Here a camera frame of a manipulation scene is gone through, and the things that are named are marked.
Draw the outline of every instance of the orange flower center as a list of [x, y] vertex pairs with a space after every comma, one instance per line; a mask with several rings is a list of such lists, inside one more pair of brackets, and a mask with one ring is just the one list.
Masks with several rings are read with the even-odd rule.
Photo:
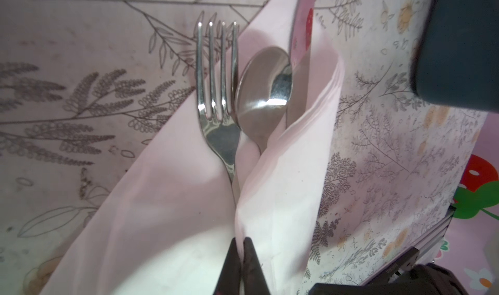
[[481, 279], [480, 279], [480, 283], [481, 283], [483, 286], [487, 287], [487, 288], [489, 288], [489, 287], [491, 287], [491, 286], [492, 286], [492, 282], [490, 282], [489, 280], [484, 279], [484, 278], [481, 278]]

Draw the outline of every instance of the spoon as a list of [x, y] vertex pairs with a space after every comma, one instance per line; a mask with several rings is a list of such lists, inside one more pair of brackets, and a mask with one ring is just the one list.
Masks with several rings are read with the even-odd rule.
[[260, 154], [286, 113], [292, 88], [289, 55], [277, 46], [259, 51], [246, 66], [235, 92], [235, 115], [241, 130]]

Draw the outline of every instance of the folded paper napkin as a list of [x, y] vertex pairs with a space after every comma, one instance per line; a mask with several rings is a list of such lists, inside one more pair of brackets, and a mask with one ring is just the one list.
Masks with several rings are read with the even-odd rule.
[[[288, 51], [296, 0], [270, 0], [239, 37], [240, 70], [260, 49]], [[72, 244], [42, 294], [209, 294], [229, 243], [251, 237], [272, 294], [295, 294], [329, 159], [344, 67], [314, 23], [307, 111], [260, 157], [242, 135], [234, 207], [190, 97]]]

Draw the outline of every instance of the cutlery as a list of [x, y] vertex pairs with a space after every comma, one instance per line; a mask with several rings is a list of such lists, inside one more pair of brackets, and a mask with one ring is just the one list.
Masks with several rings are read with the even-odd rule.
[[[205, 86], [203, 77], [203, 25], [198, 23], [196, 43], [196, 93], [198, 97], [199, 124], [208, 146], [218, 155], [224, 163], [231, 183], [235, 174], [235, 151], [238, 148], [240, 129], [234, 122], [228, 109], [228, 102], [232, 101], [234, 82], [237, 81], [238, 72], [238, 46], [237, 46], [237, 24], [234, 22], [232, 32], [232, 66], [231, 86], [229, 98], [226, 88], [226, 47], [225, 47], [225, 23], [221, 28], [221, 60], [220, 60], [220, 97], [217, 97], [215, 87], [215, 48], [213, 23], [208, 26], [208, 50], [209, 50], [209, 89], [207, 90], [208, 104], [205, 102]], [[220, 107], [221, 116], [217, 114]], [[239, 191], [233, 191], [234, 204], [237, 203]]]
[[235, 93], [235, 114], [241, 130], [260, 154], [286, 113], [292, 88], [288, 54], [272, 46], [259, 51], [246, 66]]
[[296, 5], [290, 44], [293, 91], [287, 107], [286, 127], [303, 115], [307, 104], [314, 3], [315, 0], [298, 0]]

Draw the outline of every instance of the knife blade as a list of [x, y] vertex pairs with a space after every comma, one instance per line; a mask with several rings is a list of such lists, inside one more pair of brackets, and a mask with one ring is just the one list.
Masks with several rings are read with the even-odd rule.
[[286, 127], [303, 115], [307, 104], [314, 4], [315, 0], [298, 0], [296, 5], [290, 43], [293, 87], [287, 105]]

